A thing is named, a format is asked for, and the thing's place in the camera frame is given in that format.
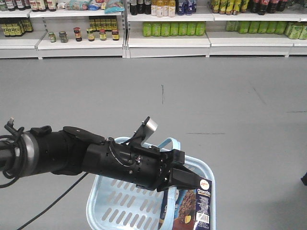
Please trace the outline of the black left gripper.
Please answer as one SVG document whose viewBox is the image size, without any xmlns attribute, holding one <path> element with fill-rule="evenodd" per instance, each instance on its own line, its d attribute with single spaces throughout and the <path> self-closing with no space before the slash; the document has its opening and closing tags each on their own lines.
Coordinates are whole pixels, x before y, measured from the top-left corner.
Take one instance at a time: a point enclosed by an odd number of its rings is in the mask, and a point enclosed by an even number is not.
<svg viewBox="0 0 307 230">
<path fill-rule="evenodd" d="M 176 165 L 185 163 L 185 153 L 178 149 L 168 152 Z M 90 144 L 81 165 L 84 172 L 133 183 L 147 190 L 162 192 L 170 187 L 192 190 L 200 185 L 201 177 L 184 168 L 169 171 L 165 155 L 157 148 L 118 144 L 106 141 Z"/>
</svg>

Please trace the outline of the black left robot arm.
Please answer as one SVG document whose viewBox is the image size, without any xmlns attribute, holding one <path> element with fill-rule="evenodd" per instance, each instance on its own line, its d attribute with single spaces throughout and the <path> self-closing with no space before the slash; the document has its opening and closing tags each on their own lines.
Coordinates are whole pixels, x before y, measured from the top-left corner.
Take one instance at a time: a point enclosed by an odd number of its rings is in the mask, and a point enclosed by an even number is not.
<svg viewBox="0 0 307 230">
<path fill-rule="evenodd" d="M 195 189 L 200 177 L 185 167 L 185 153 L 146 147 L 156 130 L 146 118 L 134 135 L 119 143 L 81 128 L 65 126 L 54 132 L 50 126 L 15 129 L 13 120 L 0 138 L 0 170 L 15 183 L 19 178 L 41 173 L 78 175 L 82 172 L 133 183 L 142 189 L 164 191 L 170 187 Z"/>
</svg>

